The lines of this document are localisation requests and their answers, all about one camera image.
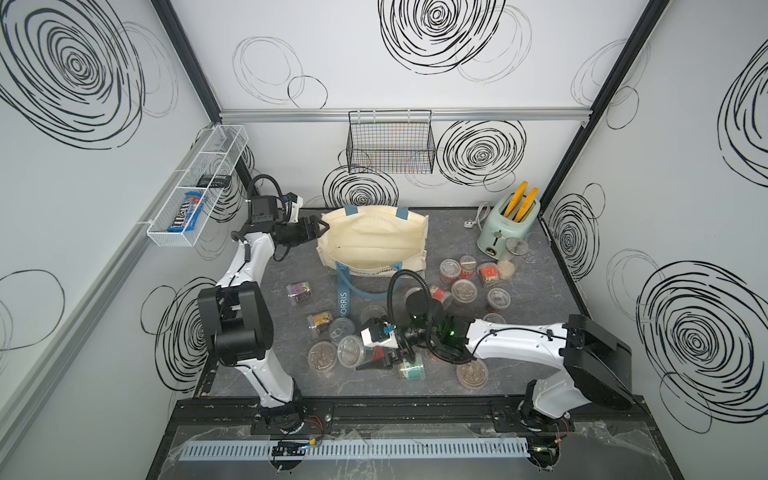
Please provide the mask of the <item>yellow purple label jar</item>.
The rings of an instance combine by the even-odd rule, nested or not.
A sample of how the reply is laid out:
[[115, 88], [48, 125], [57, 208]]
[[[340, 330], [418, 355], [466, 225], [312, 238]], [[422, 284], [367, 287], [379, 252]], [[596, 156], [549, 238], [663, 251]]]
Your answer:
[[330, 311], [326, 310], [310, 314], [306, 317], [306, 320], [309, 331], [314, 336], [319, 336], [328, 330], [334, 320], [334, 316]]

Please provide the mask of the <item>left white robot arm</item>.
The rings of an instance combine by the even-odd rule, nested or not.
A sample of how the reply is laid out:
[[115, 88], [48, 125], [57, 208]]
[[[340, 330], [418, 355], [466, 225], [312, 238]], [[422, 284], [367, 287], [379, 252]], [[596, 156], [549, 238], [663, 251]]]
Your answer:
[[226, 274], [197, 298], [208, 355], [243, 374], [260, 407], [274, 414], [298, 414], [301, 393], [272, 352], [274, 323], [261, 282], [278, 246], [290, 251], [329, 230], [317, 216], [301, 217], [302, 206], [294, 193], [252, 197], [247, 221], [231, 233], [237, 251]]

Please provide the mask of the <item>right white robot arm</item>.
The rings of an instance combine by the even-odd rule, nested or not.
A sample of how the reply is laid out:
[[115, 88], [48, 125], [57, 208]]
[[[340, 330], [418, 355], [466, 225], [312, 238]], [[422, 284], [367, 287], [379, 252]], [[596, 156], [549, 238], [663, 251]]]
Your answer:
[[632, 408], [632, 351], [592, 319], [572, 314], [564, 323], [517, 325], [451, 315], [423, 292], [404, 300], [409, 318], [396, 320], [397, 348], [407, 359], [423, 348], [453, 365], [508, 359], [544, 365], [547, 378], [528, 382], [519, 410], [533, 423], [554, 421], [587, 404]]

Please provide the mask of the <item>grey label seed jar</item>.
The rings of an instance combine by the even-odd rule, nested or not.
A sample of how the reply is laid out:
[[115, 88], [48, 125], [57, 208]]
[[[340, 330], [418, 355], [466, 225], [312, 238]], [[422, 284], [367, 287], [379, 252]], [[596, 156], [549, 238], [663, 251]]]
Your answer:
[[335, 318], [328, 327], [328, 335], [331, 342], [338, 345], [340, 341], [357, 332], [356, 324], [346, 317]]

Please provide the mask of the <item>clear purple seed jar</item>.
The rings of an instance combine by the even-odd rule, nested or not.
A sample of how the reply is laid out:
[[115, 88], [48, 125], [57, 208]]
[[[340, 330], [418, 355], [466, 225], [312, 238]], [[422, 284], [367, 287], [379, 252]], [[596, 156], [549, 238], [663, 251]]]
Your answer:
[[308, 281], [289, 283], [286, 286], [286, 294], [292, 305], [299, 305], [312, 296], [312, 287]]

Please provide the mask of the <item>clear brown seed jar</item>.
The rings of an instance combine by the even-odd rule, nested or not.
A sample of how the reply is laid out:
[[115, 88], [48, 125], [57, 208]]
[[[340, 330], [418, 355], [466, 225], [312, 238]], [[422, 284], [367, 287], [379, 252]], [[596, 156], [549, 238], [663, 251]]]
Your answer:
[[337, 347], [334, 343], [321, 340], [314, 343], [307, 354], [309, 367], [318, 372], [327, 372], [338, 364]]

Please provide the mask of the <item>teal green label jar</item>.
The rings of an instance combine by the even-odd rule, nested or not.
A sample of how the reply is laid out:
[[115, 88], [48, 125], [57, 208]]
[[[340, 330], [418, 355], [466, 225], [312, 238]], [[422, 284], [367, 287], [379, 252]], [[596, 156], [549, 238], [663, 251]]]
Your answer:
[[420, 358], [413, 362], [404, 360], [398, 367], [398, 376], [402, 380], [418, 380], [426, 375], [425, 367]]

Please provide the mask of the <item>clear jar red band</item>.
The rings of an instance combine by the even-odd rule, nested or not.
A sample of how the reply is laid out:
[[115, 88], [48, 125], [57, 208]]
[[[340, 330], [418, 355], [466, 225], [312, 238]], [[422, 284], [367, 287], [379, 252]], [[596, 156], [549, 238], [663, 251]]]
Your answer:
[[462, 279], [471, 279], [477, 269], [477, 260], [471, 255], [463, 255], [459, 259], [460, 277]]

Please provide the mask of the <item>clear empty-looking jar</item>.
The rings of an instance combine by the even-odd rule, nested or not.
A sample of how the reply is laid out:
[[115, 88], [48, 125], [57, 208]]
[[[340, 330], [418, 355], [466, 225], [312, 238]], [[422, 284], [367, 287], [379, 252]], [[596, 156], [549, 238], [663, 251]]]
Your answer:
[[348, 335], [339, 341], [337, 357], [343, 367], [357, 369], [373, 360], [374, 349], [366, 347], [360, 337]]

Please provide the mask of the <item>cream canvas tote bag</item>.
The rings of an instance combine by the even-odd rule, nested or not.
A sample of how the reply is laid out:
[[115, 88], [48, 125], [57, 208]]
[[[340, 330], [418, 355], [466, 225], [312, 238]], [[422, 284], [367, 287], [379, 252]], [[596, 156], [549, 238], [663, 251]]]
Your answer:
[[390, 278], [427, 266], [429, 218], [405, 207], [347, 205], [321, 215], [328, 227], [317, 240], [323, 266], [336, 274], [340, 316], [350, 313], [351, 297], [384, 300], [384, 292], [354, 286], [354, 277]]

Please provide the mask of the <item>clear jar brown contents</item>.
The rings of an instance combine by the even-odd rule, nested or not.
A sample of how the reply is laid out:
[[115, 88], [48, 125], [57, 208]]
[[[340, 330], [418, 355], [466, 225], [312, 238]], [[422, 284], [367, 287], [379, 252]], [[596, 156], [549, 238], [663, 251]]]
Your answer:
[[478, 390], [483, 388], [488, 380], [489, 371], [482, 360], [473, 360], [456, 366], [456, 377], [466, 389]]

